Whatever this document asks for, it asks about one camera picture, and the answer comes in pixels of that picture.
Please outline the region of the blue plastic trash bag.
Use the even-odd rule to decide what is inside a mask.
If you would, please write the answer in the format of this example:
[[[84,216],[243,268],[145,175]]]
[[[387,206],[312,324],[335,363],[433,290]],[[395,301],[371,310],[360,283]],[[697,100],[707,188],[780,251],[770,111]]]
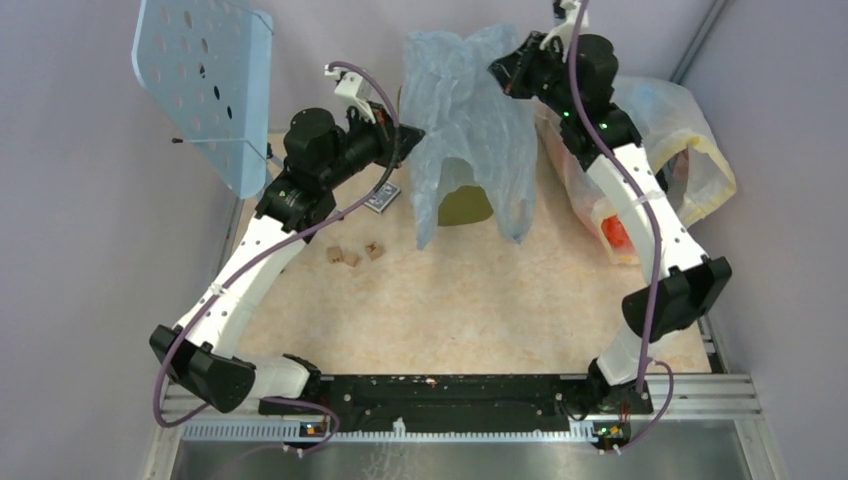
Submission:
[[[448,31],[413,31],[405,37],[400,120],[425,133],[406,160],[418,248],[433,238],[443,200],[463,186],[483,189],[505,239],[521,242],[530,230],[534,109],[504,95],[488,71],[521,42],[510,24],[467,37]]]

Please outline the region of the green mesh trash bin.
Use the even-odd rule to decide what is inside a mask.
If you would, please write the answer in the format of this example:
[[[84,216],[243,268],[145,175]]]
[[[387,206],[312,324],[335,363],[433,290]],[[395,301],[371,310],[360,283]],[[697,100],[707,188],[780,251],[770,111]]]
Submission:
[[[475,224],[489,219],[493,214],[493,207],[482,187],[463,185],[441,201],[437,225],[454,227]]]

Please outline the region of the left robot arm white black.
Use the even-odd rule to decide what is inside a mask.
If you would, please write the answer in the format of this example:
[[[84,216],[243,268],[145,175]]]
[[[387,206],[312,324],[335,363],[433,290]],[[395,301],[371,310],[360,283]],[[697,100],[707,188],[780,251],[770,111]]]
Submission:
[[[229,413],[250,395],[277,396],[297,413],[319,404],[319,370],[292,355],[271,362],[237,357],[247,324],[276,278],[315,234],[345,217],[334,191],[371,164],[398,168],[425,138],[423,129],[395,123],[372,103],[373,119],[351,107],[348,126],[322,108],[291,120],[280,174],[265,189],[242,240],[201,299],[172,326],[159,325],[149,345],[160,363],[154,398],[165,381],[204,407]]]

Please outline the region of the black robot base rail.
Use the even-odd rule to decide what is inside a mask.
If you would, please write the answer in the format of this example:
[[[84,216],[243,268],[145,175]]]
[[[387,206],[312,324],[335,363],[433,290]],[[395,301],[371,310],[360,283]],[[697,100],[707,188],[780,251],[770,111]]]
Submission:
[[[309,386],[305,401],[327,408],[343,433],[565,431],[591,415],[650,414],[632,386],[598,397],[583,375],[336,375]]]

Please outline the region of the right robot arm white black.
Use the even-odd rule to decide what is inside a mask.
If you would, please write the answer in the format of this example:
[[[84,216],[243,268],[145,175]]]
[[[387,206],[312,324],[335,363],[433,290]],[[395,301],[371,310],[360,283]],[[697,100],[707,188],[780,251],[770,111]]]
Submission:
[[[559,135],[581,170],[615,208],[642,264],[646,287],[625,296],[624,324],[588,367],[580,398],[612,412],[639,390],[649,362],[714,305],[732,269],[691,237],[650,166],[635,123],[613,100],[618,59],[603,36],[570,45],[533,31],[488,66],[502,92],[537,99],[559,116]]]

